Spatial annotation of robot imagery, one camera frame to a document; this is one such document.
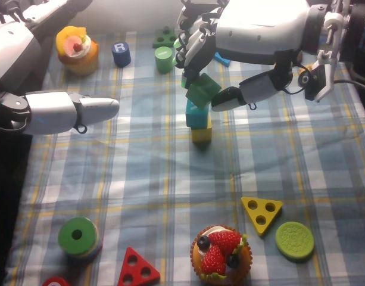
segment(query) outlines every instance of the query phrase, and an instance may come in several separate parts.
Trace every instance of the table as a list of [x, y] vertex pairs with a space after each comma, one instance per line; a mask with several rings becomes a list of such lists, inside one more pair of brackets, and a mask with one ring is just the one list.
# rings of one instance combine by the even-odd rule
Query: table
[[[161, 285], [199, 285], [191, 242], [206, 226], [224, 224], [250, 236], [248, 285], [365, 285], [365, 112], [354, 87], [336, 85], [320, 103], [279, 93], [255, 111], [211, 113], [213, 141], [200, 150], [185, 124], [182, 71], [158, 74], [153, 37], [93, 36], [100, 67], [84, 78], [65, 72], [54, 50], [44, 89], [113, 97], [120, 111], [84, 135], [33, 138], [5, 284], [63, 276], [73, 286], [116, 285], [131, 246], [160, 271]], [[111, 44], [123, 40], [132, 62], [117, 69]], [[228, 87], [270, 68], [211, 62], [204, 72]], [[336, 78], [345, 77], [341, 65]], [[242, 196], [284, 203], [263, 239]], [[57, 244], [61, 225], [76, 216], [104, 236], [101, 254], [78, 270]], [[274, 241], [278, 226], [293, 220], [314, 235], [307, 263], [289, 262]]]

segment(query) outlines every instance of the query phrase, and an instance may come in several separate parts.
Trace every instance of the white wall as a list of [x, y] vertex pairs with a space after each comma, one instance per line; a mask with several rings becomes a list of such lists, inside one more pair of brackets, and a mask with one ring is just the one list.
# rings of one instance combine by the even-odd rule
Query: white wall
[[182, 7], [180, 0], [93, 0], [70, 25], [85, 27], [88, 33], [175, 27]]

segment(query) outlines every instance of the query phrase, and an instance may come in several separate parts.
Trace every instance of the white robotic arm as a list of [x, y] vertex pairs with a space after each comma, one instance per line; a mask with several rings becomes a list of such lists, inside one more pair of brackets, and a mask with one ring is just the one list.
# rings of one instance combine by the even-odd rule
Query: white robotic arm
[[[254, 104], [279, 91], [291, 94], [286, 88], [293, 66], [305, 70], [298, 81], [305, 98], [318, 102], [333, 90], [340, 53], [350, 60], [356, 46], [365, 41], [365, 5], [350, 7], [349, 0], [311, 7], [306, 0], [221, 0], [209, 13], [194, 17], [194, 22], [181, 20], [184, 11], [195, 7], [190, 0], [182, 2], [185, 8], [177, 25], [184, 31], [176, 62], [184, 69], [186, 89], [215, 52], [243, 63], [274, 64], [272, 70], [246, 79], [239, 87], [222, 90], [211, 101], [213, 111]], [[300, 51], [318, 55], [311, 72], [297, 61]]]
[[112, 119], [119, 103], [112, 98], [64, 91], [14, 95], [39, 59], [39, 41], [55, 35], [92, 0], [47, 0], [23, 13], [0, 13], [0, 130], [31, 135], [60, 133]]

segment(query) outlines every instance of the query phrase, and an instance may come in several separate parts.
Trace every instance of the blue cylinder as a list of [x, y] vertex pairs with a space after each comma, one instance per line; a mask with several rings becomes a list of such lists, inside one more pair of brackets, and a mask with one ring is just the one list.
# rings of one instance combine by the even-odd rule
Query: blue cylinder
[[118, 67], [125, 67], [130, 63], [129, 45], [127, 42], [117, 42], [112, 45], [112, 55]]

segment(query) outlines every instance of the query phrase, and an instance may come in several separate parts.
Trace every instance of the yellow triangle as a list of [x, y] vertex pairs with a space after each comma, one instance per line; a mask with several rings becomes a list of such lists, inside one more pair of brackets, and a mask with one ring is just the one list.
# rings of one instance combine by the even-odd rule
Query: yellow triangle
[[282, 209], [282, 201], [242, 197], [242, 204], [261, 237]]

